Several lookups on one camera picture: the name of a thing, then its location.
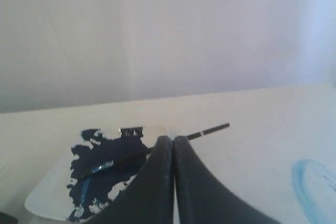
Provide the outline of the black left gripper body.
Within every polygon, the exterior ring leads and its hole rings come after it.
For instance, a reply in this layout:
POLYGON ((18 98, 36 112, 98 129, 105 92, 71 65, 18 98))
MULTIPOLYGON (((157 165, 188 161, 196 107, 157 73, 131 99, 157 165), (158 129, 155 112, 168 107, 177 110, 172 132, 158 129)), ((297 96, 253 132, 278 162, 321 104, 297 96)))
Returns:
POLYGON ((18 224, 18 219, 13 214, 1 208, 0 224, 18 224))

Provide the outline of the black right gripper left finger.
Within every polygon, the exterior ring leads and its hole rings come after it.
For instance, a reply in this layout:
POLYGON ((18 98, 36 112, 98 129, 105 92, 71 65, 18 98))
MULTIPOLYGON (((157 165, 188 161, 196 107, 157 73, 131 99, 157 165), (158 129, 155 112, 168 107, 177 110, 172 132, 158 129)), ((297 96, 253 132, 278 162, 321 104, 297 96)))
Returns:
POLYGON ((121 196, 87 223, 172 223, 173 145, 160 136, 145 165, 121 196))

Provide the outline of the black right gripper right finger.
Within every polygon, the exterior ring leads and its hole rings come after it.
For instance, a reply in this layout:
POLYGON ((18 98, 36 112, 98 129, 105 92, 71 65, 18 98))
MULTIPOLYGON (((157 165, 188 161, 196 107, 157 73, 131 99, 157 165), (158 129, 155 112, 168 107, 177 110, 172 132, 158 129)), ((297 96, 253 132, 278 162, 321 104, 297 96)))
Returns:
POLYGON ((226 188, 184 136, 173 140, 173 166, 180 223, 278 223, 226 188))

